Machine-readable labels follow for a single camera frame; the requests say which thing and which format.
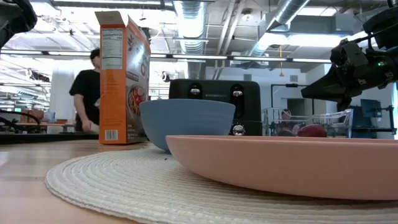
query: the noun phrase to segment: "black t-shirt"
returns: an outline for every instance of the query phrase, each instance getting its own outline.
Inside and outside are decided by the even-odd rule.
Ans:
[[[100,124],[100,110],[95,106],[101,96],[100,86],[100,73],[94,70],[84,70],[76,77],[69,91],[71,96],[76,94],[83,96],[87,117],[95,124]],[[76,116],[76,129],[81,131],[79,115]]]

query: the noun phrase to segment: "person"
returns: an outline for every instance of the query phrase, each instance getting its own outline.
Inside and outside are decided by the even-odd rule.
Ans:
[[[282,120],[290,120],[290,117],[292,116],[292,114],[288,109],[282,110],[281,115],[282,115]]]
[[[77,111],[76,131],[90,132],[93,124],[100,125],[100,109],[95,105],[101,96],[100,50],[93,50],[90,59],[94,69],[81,71],[69,91],[69,94],[73,96]]]

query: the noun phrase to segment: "white placemat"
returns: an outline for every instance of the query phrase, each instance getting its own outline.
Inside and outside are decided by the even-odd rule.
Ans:
[[[159,149],[72,159],[51,169],[45,183],[67,202],[142,223],[398,223],[398,202],[242,189],[200,177]]]

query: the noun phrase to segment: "toaster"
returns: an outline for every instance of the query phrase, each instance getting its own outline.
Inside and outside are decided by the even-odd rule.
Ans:
[[[215,100],[235,105],[230,135],[261,136],[260,87],[252,81],[176,79],[169,98]]]

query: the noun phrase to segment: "ventilation duct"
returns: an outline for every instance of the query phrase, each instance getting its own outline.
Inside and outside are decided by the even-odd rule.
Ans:
[[[202,39],[205,35],[206,3],[200,1],[174,1],[178,15],[178,35],[188,39]],[[205,43],[200,40],[181,40],[184,54],[204,53]],[[188,78],[205,79],[202,63],[188,62]]]
[[[267,50],[268,46],[276,44],[275,35],[268,33],[272,29],[281,28],[280,31],[289,31],[290,22],[307,5],[310,0],[280,0],[278,8],[265,16],[265,22],[261,26],[266,32],[254,44],[247,56],[260,57]]]

